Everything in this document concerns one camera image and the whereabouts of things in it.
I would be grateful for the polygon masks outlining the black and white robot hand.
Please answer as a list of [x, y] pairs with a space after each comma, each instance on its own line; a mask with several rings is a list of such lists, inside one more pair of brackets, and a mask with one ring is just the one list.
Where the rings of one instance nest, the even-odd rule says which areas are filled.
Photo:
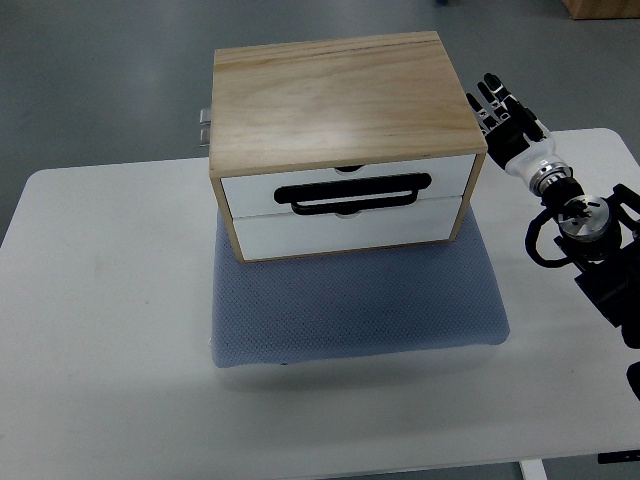
[[488, 147], [489, 157], [508, 175], [519, 177], [531, 189], [547, 166], [562, 163], [550, 131], [493, 73], [477, 83], [483, 98], [466, 99]]

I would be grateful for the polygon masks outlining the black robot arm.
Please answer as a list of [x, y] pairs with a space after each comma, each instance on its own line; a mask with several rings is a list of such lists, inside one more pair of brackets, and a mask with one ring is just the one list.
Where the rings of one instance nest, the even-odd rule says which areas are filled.
[[[541, 193], [543, 211], [529, 224], [524, 245], [538, 265], [553, 269], [572, 264], [575, 283], [587, 299], [621, 332], [625, 345], [639, 348], [639, 195], [623, 184], [603, 198], [584, 193], [573, 178], [553, 180]], [[554, 238], [564, 254], [546, 259], [537, 249], [542, 227], [554, 222]]]

